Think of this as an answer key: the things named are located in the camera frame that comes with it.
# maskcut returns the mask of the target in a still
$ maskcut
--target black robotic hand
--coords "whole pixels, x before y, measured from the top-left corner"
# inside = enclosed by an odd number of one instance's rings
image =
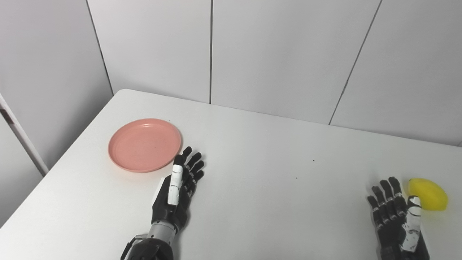
[[[381,180],[373,186],[375,196],[367,197],[372,206],[372,217],[377,228],[382,260],[429,260],[425,241],[420,233],[420,199],[404,199],[395,177]]]
[[[135,236],[125,247],[121,260],[173,260],[170,245],[186,225],[191,197],[197,181],[204,176],[201,153],[194,154],[186,163],[191,152],[188,146],[175,156],[172,174],[162,178],[157,187],[149,233]]]

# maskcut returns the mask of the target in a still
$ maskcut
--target gray wall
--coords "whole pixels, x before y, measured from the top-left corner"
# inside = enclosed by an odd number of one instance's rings
[[[211,99],[449,145],[462,141],[460,1],[89,5],[116,89]]]
[[[52,167],[112,97],[85,0],[0,2],[0,93]]]
[[[0,227],[41,179],[13,131],[0,117]]]

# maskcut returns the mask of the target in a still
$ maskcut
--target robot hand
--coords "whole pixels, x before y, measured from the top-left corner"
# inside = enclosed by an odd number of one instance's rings
[[[381,180],[373,186],[375,196],[367,197],[372,206],[372,217],[377,228],[382,260],[429,260],[425,241],[420,233],[420,199],[402,196],[399,181],[395,177]]]
[[[204,176],[200,170],[204,167],[200,153],[186,163],[191,152],[188,146],[183,154],[175,156],[172,174],[160,180],[154,195],[149,233],[135,236],[125,247],[121,260],[173,260],[170,245],[188,220],[191,197],[197,181]]]

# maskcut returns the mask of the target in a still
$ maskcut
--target robotic arm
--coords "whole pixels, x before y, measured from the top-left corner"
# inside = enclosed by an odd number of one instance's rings
[[[420,199],[404,199],[395,177],[381,180],[373,186],[374,196],[367,197],[372,206],[372,218],[377,229],[382,260],[429,260],[424,238],[420,233]]]
[[[197,181],[204,176],[200,153],[186,163],[191,152],[188,146],[175,156],[172,174],[162,178],[157,187],[149,233],[135,236],[125,247],[121,260],[173,260],[171,243],[186,224],[191,197]]]

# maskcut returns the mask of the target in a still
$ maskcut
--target wall seam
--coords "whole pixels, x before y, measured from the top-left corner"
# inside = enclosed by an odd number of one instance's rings
[[[337,104],[335,105],[334,112],[332,113],[332,116],[330,117],[329,125],[332,123],[332,119],[334,119],[335,112],[337,112],[337,108],[339,106],[340,100],[342,99],[343,94],[345,93],[345,90],[347,88],[347,85],[348,85],[348,82],[350,80],[351,74],[353,73],[354,67],[356,66],[356,62],[358,61],[359,55],[361,54],[361,51],[362,51],[362,49],[364,47],[364,43],[366,42],[367,36],[369,35],[369,32],[371,31],[372,24],[374,23],[374,20],[375,20],[375,18],[377,16],[377,13],[378,13],[378,10],[379,10],[379,8],[380,8],[380,6],[382,4],[382,1],[383,0],[380,0],[380,2],[378,3],[377,9],[376,9],[376,11],[374,13],[374,16],[372,17],[372,21],[371,21],[371,24],[369,25],[369,28],[367,29],[366,36],[364,37],[364,40],[363,40],[363,42],[361,44],[361,47],[359,48],[358,54],[356,55],[356,59],[353,62],[353,66],[352,66],[352,68],[350,70],[350,74],[348,75],[348,77],[346,79],[345,85],[343,86],[342,92],[340,93],[339,100],[337,101]]]
[[[96,42],[98,43],[99,53],[101,54],[101,59],[103,60],[104,71],[106,72],[106,77],[108,78],[109,87],[111,89],[112,96],[114,96],[114,90],[112,89],[111,80],[109,78],[108,68],[106,67],[106,61],[104,60],[103,51],[101,50],[101,44],[99,43],[98,34],[96,33],[95,22],[93,21],[93,15],[91,14],[90,5],[88,4],[88,0],[85,0],[88,13],[90,14],[91,25],[93,26],[93,31],[95,32]]]

